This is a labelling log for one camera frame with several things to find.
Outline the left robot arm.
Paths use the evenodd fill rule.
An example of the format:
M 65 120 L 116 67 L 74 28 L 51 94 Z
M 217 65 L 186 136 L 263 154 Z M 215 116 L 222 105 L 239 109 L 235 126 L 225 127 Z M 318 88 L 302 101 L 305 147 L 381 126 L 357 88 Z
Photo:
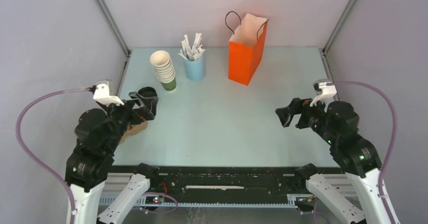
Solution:
M 100 105 L 94 115 L 82 115 L 75 129 L 77 145 L 66 162 L 65 181 L 74 195 L 76 214 L 72 223 L 122 223 L 143 193 L 159 187 L 158 168 L 141 163 L 115 201 L 97 214 L 102 190 L 114 163 L 114 153 L 131 125 L 154 120 L 157 92 L 152 87 L 129 93 L 121 100 L 107 90 L 94 90 L 93 99 Z

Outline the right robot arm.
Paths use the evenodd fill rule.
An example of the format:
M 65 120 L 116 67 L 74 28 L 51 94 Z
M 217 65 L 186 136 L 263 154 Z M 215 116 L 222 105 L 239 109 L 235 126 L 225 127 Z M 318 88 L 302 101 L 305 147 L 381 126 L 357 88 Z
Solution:
M 310 98 L 294 98 L 275 113 L 284 128 L 300 115 L 296 128 L 310 128 L 328 143 L 330 155 L 352 183 L 362 209 L 352 207 L 337 191 L 330 190 L 310 164 L 306 165 L 310 175 L 302 173 L 293 180 L 298 192 L 310 191 L 345 223 L 399 223 L 381 179 L 386 164 L 375 146 L 359 134 L 359 115 L 350 103 L 333 101 L 326 105 Z

